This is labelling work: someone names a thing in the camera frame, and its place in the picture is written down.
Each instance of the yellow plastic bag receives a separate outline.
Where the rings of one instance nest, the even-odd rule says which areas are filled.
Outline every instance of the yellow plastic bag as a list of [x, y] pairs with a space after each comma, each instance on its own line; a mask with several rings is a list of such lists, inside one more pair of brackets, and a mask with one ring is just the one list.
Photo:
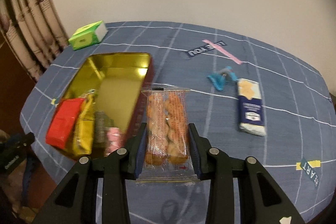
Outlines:
[[90, 155], [95, 129], [94, 93], [88, 93], [86, 100], [81, 106], [81, 113], [78, 116], [75, 131], [73, 133], [73, 155]]

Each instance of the patterned curtain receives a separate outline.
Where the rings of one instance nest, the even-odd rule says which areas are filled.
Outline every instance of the patterned curtain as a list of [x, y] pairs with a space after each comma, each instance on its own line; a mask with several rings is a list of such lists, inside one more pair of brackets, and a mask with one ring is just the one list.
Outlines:
[[0, 29], [18, 61], [36, 81], [68, 46], [50, 0], [0, 0]]

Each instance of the white sticker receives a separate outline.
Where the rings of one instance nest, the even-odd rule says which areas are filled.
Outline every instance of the white sticker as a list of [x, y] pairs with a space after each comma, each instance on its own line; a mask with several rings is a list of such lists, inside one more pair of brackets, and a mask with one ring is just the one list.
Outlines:
[[260, 121], [260, 115], [255, 112], [246, 112], [245, 118], [251, 121]]
[[179, 170], [188, 170], [189, 169], [189, 164], [187, 162], [184, 162], [182, 164], [178, 165]]
[[291, 224], [292, 217], [283, 217], [279, 220], [280, 224]]

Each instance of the tissue box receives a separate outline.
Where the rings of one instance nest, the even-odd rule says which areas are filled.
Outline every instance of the tissue box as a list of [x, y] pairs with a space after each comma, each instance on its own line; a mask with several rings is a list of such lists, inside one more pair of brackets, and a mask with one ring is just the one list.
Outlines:
[[104, 22], [98, 21], [79, 28], [69, 39], [69, 44], [73, 50], [98, 44], [107, 34], [107, 28]]

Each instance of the blue tablecloth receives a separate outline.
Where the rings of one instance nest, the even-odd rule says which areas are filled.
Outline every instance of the blue tablecloth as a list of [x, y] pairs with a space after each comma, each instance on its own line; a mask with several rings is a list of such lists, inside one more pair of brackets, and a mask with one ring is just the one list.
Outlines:
[[[255, 156], [304, 220], [317, 215], [335, 190], [336, 116], [320, 73], [295, 56], [242, 35], [208, 27], [172, 22], [108, 23], [102, 43], [73, 51], [67, 47], [42, 75], [21, 112], [25, 132], [34, 132], [33, 150], [46, 171], [59, 183], [74, 162], [46, 145], [45, 134], [55, 111], [51, 100], [59, 98], [77, 69], [91, 54], [148, 52], [155, 68], [154, 83], [190, 88], [186, 97], [188, 122], [200, 135], [229, 156]], [[243, 63], [236, 64], [217, 50], [186, 58], [185, 51], [203, 46], [202, 40], [223, 41], [225, 50]], [[239, 132], [237, 93], [234, 85], [218, 92], [206, 75], [231, 66], [239, 78], [260, 84], [264, 103], [266, 137]], [[302, 158], [320, 160], [316, 167], [320, 184], [296, 170]], [[97, 222], [101, 222], [101, 187], [98, 189]], [[209, 183], [136, 184], [127, 182], [132, 223], [204, 223]], [[239, 222], [238, 186], [235, 181], [236, 223]]]

